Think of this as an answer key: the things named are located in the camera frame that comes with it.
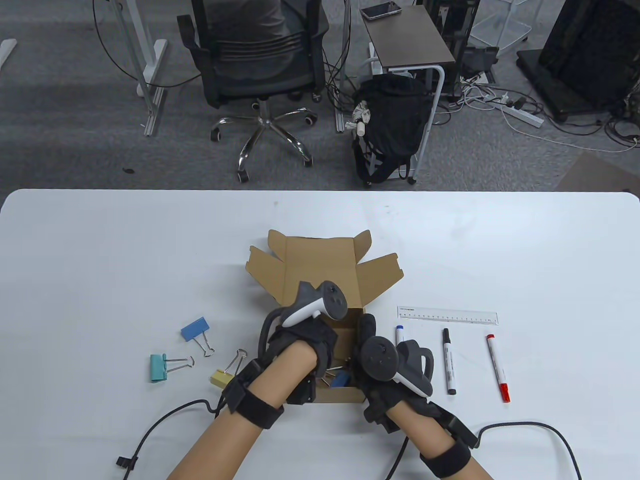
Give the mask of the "person's right hand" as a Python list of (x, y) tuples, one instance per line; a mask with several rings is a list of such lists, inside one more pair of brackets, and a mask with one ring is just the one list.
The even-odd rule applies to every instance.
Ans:
[(350, 370), (355, 386), (362, 391), (368, 401), (368, 407), (364, 410), (366, 421), (381, 425), (388, 434), (397, 432), (400, 426), (391, 420), (388, 412), (400, 402), (406, 402), (418, 415), (425, 418), (440, 418), (439, 410), (426, 398), (414, 393), (400, 382), (380, 381), (366, 372), (362, 352), (365, 343), (377, 336), (375, 316), (364, 313), (358, 320), (355, 332), (356, 340), (350, 357)]

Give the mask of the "person's left hand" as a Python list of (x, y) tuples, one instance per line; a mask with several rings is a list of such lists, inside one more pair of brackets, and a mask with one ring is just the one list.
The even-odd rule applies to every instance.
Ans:
[(297, 341), (307, 343), (314, 350), (317, 365), (313, 374), (316, 378), (324, 377), (334, 359), (338, 334), (321, 317), (310, 317), (290, 327), (276, 327), (267, 341), (267, 349), (262, 358), (271, 362)]

